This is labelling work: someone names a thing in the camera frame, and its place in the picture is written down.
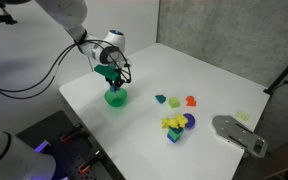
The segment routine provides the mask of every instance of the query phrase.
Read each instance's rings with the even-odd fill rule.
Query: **white table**
[[[104,77],[90,73],[60,87],[60,92],[126,179],[229,180],[243,150],[218,138],[215,115],[250,115],[242,123],[254,130],[269,96],[265,87],[198,59],[153,44],[131,56],[133,82],[124,86],[127,104],[110,107]],[[176,96],[181,107],[160,105],[155,95]],[[186,107],[195,96],[197,107]],[[161,128],[166,115],[192,113],[197,124],[173,144]]]

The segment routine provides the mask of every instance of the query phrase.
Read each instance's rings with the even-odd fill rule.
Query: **black bracket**
[[[5,23],[5,24],[9,24],[9,25],[13,25],[16,24],[17,21],[13,19],[13,17],[5,10],[5,5],[0,3],[0,8],[2,9],[2,11],[4,12],[3,15],[0,15],[0,23]]]

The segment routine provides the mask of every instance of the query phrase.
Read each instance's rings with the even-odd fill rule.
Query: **teal block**
[[[108,66],[103,66],[99,64],[94,68],[94,71],[112,81],[115,81],[115,79],[118,77],[118,73],[113,68]]]
[[[168,134],[174,139],[174,140],[177,140],[178,138],[180,138],[182,136],[184,132],[184,129],[183,128],[170,128],[168,130]]]
[[[158,102],[161,104],[163,104],[166,101],[166,97],[163,95],[156,95],[155,97],[158,100]]]

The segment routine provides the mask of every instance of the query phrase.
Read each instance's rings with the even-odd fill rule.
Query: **blue block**
[[[170,128],[172,129],[173,132],[175,132],[176,134],[180,134],[183,131],[183,128]]]
[[[120,90],[120,88],[116,88],[116,90],[115,90],[115,86],[114,85],[110,86],[111,93],[116,93],[116,91],[118,91],[118,90]]]
[[[178,139],[174,140],[169,134],[167,134],[167,137],[168,137],[173,143],[176,143],[176,141],[178,140]]]

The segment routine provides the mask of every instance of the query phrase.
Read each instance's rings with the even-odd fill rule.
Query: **gray floor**
[[[261,180],[263,179],[263,172],[267,158],[258,159],[254,157],[247,157],[241,160],[233,180]]]

